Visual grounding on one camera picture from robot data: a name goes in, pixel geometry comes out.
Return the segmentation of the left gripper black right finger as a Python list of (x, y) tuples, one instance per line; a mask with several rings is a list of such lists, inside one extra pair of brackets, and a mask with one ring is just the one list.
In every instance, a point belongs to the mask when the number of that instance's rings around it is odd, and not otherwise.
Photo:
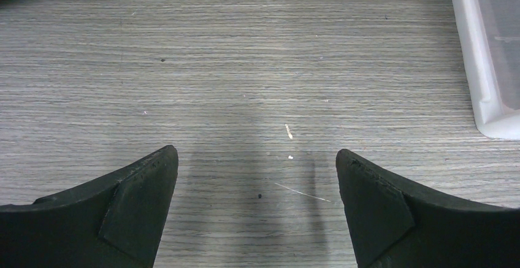
[(518, 267), (519, 210), (437, 191), (358, 154), (337, 153), (359, 267)]

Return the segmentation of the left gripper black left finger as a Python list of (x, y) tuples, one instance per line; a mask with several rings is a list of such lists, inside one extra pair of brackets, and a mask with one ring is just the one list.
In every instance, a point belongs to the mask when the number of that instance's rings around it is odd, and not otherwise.
[(166, 145), (32, 204), (1, 207), (2, 267), (152, 267), (178, 177)]

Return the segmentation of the white plastic drawer organizer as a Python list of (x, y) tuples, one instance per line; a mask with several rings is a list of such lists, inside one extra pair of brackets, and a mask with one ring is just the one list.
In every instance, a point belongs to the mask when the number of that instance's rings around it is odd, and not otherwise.
[(519, 0), (452, 3), (476, 127), (518, 140)]

